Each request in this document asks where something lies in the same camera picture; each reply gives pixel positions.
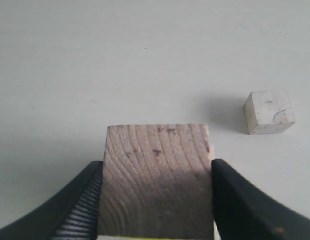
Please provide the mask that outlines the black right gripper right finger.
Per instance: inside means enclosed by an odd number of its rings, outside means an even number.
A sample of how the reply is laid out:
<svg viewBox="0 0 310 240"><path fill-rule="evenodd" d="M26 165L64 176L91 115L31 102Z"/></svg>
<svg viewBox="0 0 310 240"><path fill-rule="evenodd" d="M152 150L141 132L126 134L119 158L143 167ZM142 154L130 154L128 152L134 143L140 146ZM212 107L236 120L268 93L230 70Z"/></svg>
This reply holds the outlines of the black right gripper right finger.
<svg viewBox="0 0 310 240"><path fill-rule="evenodd" d="M223 240L310 240L310 219L256 188L226 161L211 163L213 215Z"/></svg>

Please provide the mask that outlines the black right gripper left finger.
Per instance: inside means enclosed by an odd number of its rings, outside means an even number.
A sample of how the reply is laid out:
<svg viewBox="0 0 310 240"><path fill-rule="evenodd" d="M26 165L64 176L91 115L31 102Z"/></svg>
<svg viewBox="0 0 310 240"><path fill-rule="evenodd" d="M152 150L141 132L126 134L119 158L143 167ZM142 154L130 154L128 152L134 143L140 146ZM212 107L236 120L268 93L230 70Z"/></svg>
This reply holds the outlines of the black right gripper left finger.
<svg viewBox="0 0 310 240"><path fill-rule="evenodd" d="M91 162L47 202L0 229L0 240L96 240L103 166Z"/></svg>

